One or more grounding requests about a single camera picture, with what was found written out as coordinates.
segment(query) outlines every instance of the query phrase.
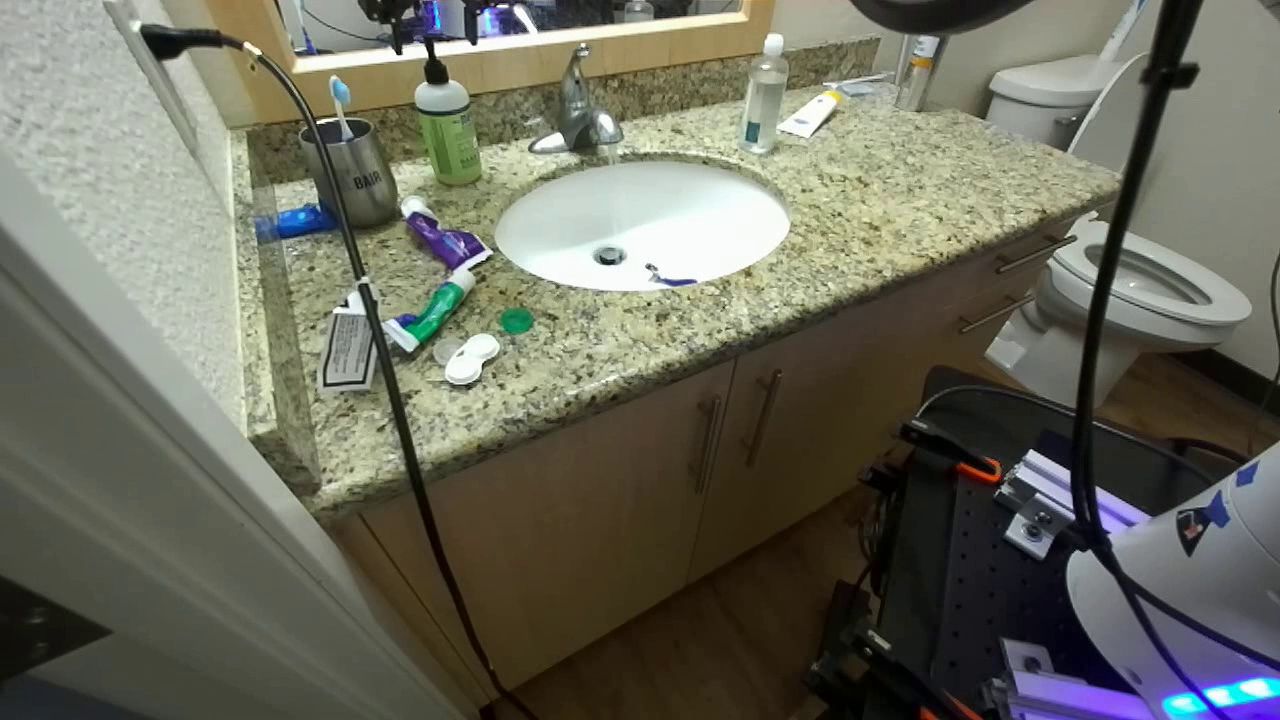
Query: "baseboard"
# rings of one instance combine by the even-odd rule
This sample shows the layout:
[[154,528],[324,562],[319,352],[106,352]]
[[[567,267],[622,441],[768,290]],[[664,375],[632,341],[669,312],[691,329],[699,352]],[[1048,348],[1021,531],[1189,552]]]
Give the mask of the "baseboard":
[[1217,381],[1219,387],[1229,387],[1233,398],[1241,398],[1245,405],[1261,405],[1272,394],[1268,417],[1280,419],[1280,387],[1272,387],[1268,375],[1234,364],[1233,355],[1219,352],[1178,352],[1178,364],[1196,367],[1198,375]]

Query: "wooden floor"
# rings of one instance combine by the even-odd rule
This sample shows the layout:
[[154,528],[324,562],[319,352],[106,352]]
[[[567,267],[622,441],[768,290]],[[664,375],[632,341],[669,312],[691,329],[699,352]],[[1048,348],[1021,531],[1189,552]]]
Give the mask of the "wooden floor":
[[[1112,423],[1256,452],[1280,441],[1256,409],[1175,361],[1138,361],[1104,405]],[[853,502],[659,606],[514,697],[540,720],[793,720],[815,717],[801,672],[832,583],[856,576]]]

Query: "white sink basin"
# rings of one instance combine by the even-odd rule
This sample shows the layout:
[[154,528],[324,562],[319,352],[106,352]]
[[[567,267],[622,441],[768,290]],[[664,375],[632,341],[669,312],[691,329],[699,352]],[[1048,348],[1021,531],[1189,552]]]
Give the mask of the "white sink basin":
[[786,236],[785,205],[730,167],[619,162],[557,178],[495,226],[495,249],[530,276],[655,294],[738,271]]

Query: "beige cabinet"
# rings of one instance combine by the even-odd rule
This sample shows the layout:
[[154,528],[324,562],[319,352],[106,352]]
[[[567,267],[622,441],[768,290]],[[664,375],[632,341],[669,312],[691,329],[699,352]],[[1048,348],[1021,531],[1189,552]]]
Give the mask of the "beige cabinet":
[[[504,683],[856,488],[933,364],[977,364],[1053,231],[899,284],[738,361],[432,485],[455,581]],[[334,528],[466,706],[491,700],[413,502]]]

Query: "green bottle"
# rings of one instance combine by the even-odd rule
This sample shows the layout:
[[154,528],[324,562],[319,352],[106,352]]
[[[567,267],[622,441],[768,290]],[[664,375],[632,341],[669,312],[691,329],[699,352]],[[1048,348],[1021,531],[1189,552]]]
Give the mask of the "green bottle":
[[448,69],[428,39],[428,69],[413,93],[423,147],[434,167],[434,184],[476,184],[478,181],[478,145],[470,127],[470,95],[459,81],[448,81]]

